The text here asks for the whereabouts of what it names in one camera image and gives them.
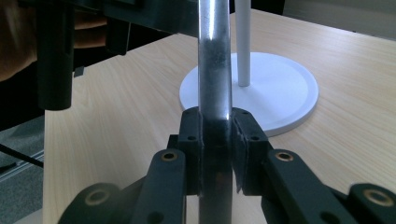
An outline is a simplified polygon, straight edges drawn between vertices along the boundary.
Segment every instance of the wooden table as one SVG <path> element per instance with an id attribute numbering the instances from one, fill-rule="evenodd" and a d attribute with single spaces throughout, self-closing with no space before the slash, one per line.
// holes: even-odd
<path id="1" fill-rule="evenodd" d="M 252 51 L 305 66 L 320 96 L 298 128 L 270 139 L 297 152 L 324 182 L 347 193 L 370 182 L 396 192 L 396 42 L 254 11 Z M 232 50 L 235 52 L 234 16 Z M 124 188 L 178 133 L 178 89 L 197 65 L 197 39 L 172 35 L 86 68 L 72 108 L 46 112 L 44 223 L 56 223 L 82 189 Z M 197 223 L 197 198 L 188 199 Z M 233 223 L 264 223 L 260 198 L 234 196 Z"/>

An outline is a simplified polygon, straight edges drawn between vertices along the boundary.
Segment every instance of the metal rod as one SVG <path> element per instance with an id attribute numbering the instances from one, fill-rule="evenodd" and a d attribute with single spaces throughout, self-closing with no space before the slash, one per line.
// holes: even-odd
<path id="1" fill-rule="evenodd" d="M 231 223 L 231 46 L 229 0 L 199 0 L 200 223 Z"/>

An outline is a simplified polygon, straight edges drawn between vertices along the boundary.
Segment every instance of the white round base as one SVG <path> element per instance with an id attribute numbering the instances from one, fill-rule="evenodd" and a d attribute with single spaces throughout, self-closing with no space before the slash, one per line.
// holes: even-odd
<path id="1" fill-rule="evenodd" d="M 238 86 L 237 55 L 233 53 L 233 107 L 249 111 L 270 137 L 288 132 L 313 112 L 318 100 L 314 76 L 299 63 L 268 53 L 250 53 L 250 85 Z M 183 109 L 198 106 L 198 67 L 180 86 Z"/>

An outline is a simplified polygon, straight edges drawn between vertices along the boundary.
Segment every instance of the person's arm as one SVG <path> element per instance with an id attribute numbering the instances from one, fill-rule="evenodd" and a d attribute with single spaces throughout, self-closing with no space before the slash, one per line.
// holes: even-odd
<path id="1" fill-rule="evenodd" d="M 103 46 L 106 18 L 76 13 L 75 48 Z M 36 61 L 35 10 L 16 0 L 0 1 L 0 81 Z"/>

